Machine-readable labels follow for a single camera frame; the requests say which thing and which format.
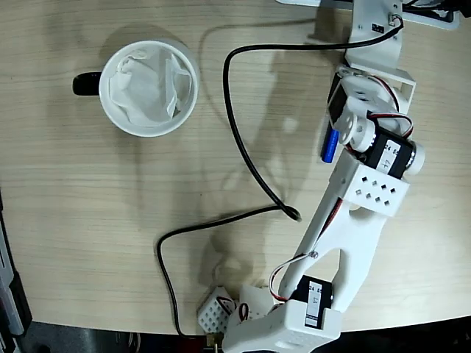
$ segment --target robotic arm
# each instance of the robotic arm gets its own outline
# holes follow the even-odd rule
[[[355,0],[350,42],[383,34],[401,8],[394,0]],[[410,139],[413,124],[406,114],[415,81],[397,69],[401,40],[398,34],[347,51],[349,65],[339,67],[328,103],[345,148],[295,256],[286,263],[279,293],[241,289],[240,301],[248,304],[250,315],[229,317],[224,352],[308,353],[340,336],[342,314],[366,279],[381,230],[406,196],[403,174],[418,173],[425,159],[424,149]],[[333,249],[341,251],[332,283],[304,275]]]

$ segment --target red wire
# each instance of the red wire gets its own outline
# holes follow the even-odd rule
[[[249,305],[247,303],[242,303],[238,307],[238,317],[241,321],[246,321],[249,318]]]
[[[327,217],[327,220],[324,223],[324,226],[322,227],[322,230],[319,234],[319,237],[324,233],[324,231],[327,229],[327,227],[332,223],[334,217],[336,216],[337,212],[340,210],[340,206],[342,203],[342,199],[338,198],[335,206],[333,207],[332,211],[330,212],[330,215]]]
[[[373,113],[373,114],[370,114],[368,115],[368,118],[370,119],[382,119],[382,118],[402,118],[402,119],[405,119],[407,120],[411,126],[414,126],[414,123],[412,122],[412,120],[408,117],[408,116],[405,116],[405,115],[402,115],[402,114],[391,114],[391,113],[385,113],[385,114],[382,114],[382,113]],[[406,131],[406,133],[404,134],[404,138],[408,138],[411,133],[414,131],[414,128],[411,127],[409,128],[408,131]]]
[[[396,106],[396,110],[399,112],[399,101],[397,100],[397,97],[396,97],[396,94],[394,93],[394,91],[391,89],[391,87],[389,87],[389,85],[386,83],[386,81],[384,81],[383,79],[381,79],[378,76],[373,76],[373,77],[376,78],[379,82],[381,82],[383,87],[388,91],[389,95],[392,97],[392,100],[394,101],[394,105]]]
[[[232,299],[229,299],[229,298],[225,298],[223,296],[217,296],[216,297],[216,301],[219,303],[219,305],[221,305],[223,311],[226,312],[226,314],[230,315],[231,312],[229,311],[229,309],[227,309],[227,307],[224,305],[223,302],[231,302],[233,306],[235,306],[234,304],[234,301]]]
[[[327,229],[327,227],[332,223],[333,219],[335,218],[337,212],[340,210],[341,203],[343,202],[342,199],[338,198],[336,201],[336,204],[334,205],[332,211],[330,211],[330,215],[327,217],[327,220],[324,223],[324,226],[322,227],[321,232],[319,233],[319,237],[324,233],[324,231]],[[292,260],[304,256],[305,254],[299,254],[295,257],[292,258]],[[280,270],[283,267],[279,268],[276,270],[276,272],[273,274],[272,278],[270,279],[270,288],[273,287],[273,281],[275,280],[275,277],[277,276],[277,273],[280,272]],[[272,293],[272,296],[276,299],[279,300],[280,302],[287,302],[288,298],[285,298],[284,296],[278,296],[275,293]]]

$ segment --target black mug handle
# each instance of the black mug handle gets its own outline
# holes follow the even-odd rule
[[[85,72],[72,81],[72,91],[78,96],[98,96],[101,72]]]

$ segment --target black cable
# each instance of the black cable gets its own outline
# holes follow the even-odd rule
[[[178,333],[178,335],[180,335],[180,337],[182,337],[182,338],[194,338],[192,336],[184,334],[182,332],[182,330],[180,329],[180,320],[178,318],[177,297],[175,296],[174,288],[171,285],[169,273],[166,270],[165,263],[163,262],[163,257],[162,257],[162,244],[163,244],[163,242],[165,240],[169,239],[170,237],[173,237],[174,235],[188,233],[188,232],[194,232],[196,230],[203,230],[203,229],[218,227],[218,226],[222,226],[224,224],[240,221],[241,219],[252,217],[254,215],[260,215],[261,213],[271,212],[271,211],[278,211],[278,210],[281,210],[278,206],[275,206],[275,205],[274,206],[268,206],[268,207],[260,208],[258,210],[252,210],[252,211],[249,211],[249,212],[245,212],[245,213],[242,213],[241,215],[234,215],[232,217],[219,219],[217,221],[211,221],[211,222],[207,222],[207,223],[203,223],[203,224],[196,224],[194,226],[180,228],[180,229],[177,229],[177,230],[174,230],[170,233],[165,234],[161,239],[159,239],[159,241],[157,242],[157,245],[156,245],[157,259],[158,259],[160,268],[162,269],[163,278],[165,279],[165,283],[167,284],[167,289],[169,290],[171,306],[172,306],[173,315],[174,315],[175,329],[177,330],[177,333]]]
[[[290,218],[295,221],[301,220],[300,213],[293,207],[289,207],[281,201],[278,196],[272,191],[272,189],[265,183],[262,176],[258,173],[257,168],[254,166],[250,156],[245,149],[244,142],[241,134],[238,131],[236,119],[234,117],[233,106],[230,100],[230,89],[229,89],[229,67],[230,61],[237,54],[244,53],[247,51],[258,51],[258,50],[295,50],[295,51],[316,51],[316,50],[338,50],[338,49],[353,49],[361,48],[365,46],[373,46],[381,43],[389,38],[394,37],[402,28],[404,28],[404,22],[399,15],[396,18],[400,20],[400,25],[385,35],[380,37],[364,40],[356,43],[340,43],[340,44],[256,44],[252,46],[242,46],[240,48],[232,50],[227,55],[224,61],[224,68],[222,71],[222,88],[224,92],[224,102],[226,104],[227,117],[229,118],[230,128],[232,129],[235,143],[237,143],[238,150],[241,152],[242,158],[247,165],[250,173],[252,173],[255,180],[257,180],[260,187],[265,191],[266,195]]]
[[[171,280],[169,277],[169,273],[166,270],[165,263],[163,262],[162,256],[162,244],[165,240],[183,233],[194,232],[197,230],[203,230],[213,227],[218,227],[224,224],[232,223],[235,221],[240,221],[241,219],[252,217],[254,215],[260,215],[261,213],[271,212],[275,210],[282,210],[287,216],[294,219],[295,221],[299,221],[301,219],[300,213],[293,207],[284,204],[270,189],[270,187],[265,183],[262,176],[258,173],[256,167],[254,166],[252,160],[245,149],[244,142],[242,141],[241,135],[238,131],[236,119],[234,117],[234,112],[232,108],[232,103],[230,100],[230,90],[229,90],[229,66],[230,61],[236,56],[237,54],[244,53],[246,51],[256,51],[256,50],[295,50],[295,51],[314,51],[314,50],[337,50],[337,49],[352,49],[352,48],[361,48],[365,46],[372,46],[378,43],[381,43],[389,38],[394,37],[402,28],[404,28],[403,20],[400,16],[396,15],[396,18],[400,20],[400,25],[385,35],[382,35],[378,38],[365,40],[362,42],[357,43],[341,43],[341,44],[258,44],[253,46],[242,46],[241,48],[237,48],[232,50],[226,57],[224,61],[224,67],[222,71],[222,85],[224,91],[224,101],[226,104],[226,111],[227,117],[229,118],[230,128],[232,129],[235,142],[237,143],[237,147],[241,152],[242,157],[244,158],[245,163],[247,164],[248,169],[257,180],[258,184],[262,187],[262,189],[266,192],[266,194],[272,199],[275,203],[273,206],[264,207],[258,210],[252,210],[246,213],[242,213],[240,215],[235,215],[228,218],[219,219],[217,221],[211,221],[204,224],[197,224],[194,226],[184,227],[177,230],[174,230],[170,233],[165,234],[163,237],[159,239],[156,244],[156,252],[157,252],[157,260],[159,262],[160,268],[163,273],[163,277],[165,279],[165,283],[167,285],[167,289],[169,290],[170,299],[171,299],[171,306],[172,312],[174,316],[175,322],[175,329],[177,330],[178,335],[182,338],[193,338],[192,336],[186,335],[180,329],[180,320],[178,317],[178,303],[177,297],[175,296],[175,292],[173,286],[171,285]]]

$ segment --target wooden table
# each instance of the wooden table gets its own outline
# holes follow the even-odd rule
[[[156,240],[221,213],[270,204],[243,163],[222,98],[226,54],[248,43],[339,42],[349,12],[275,0],[4,1],[0,12],[0,186],[15,264],[36,321],[172,333]],[[192,116],[160,138],[119,131],[72,78],[127,43],[176,38],[197,56]],[[327,186],[319,161],[340,53],[238,56],[236,118],[261,173],[303,222],[282,213],[169,240],[164,256],[183,330],[211,285],[266,283],[290,258]],[[418,82],[410,115],[426,146],[420,175],[380,239],[345,330],[471,314],[471,21],[455,32],[406,23],[401,68]],[[311,274],[330,279],[337,254]]]

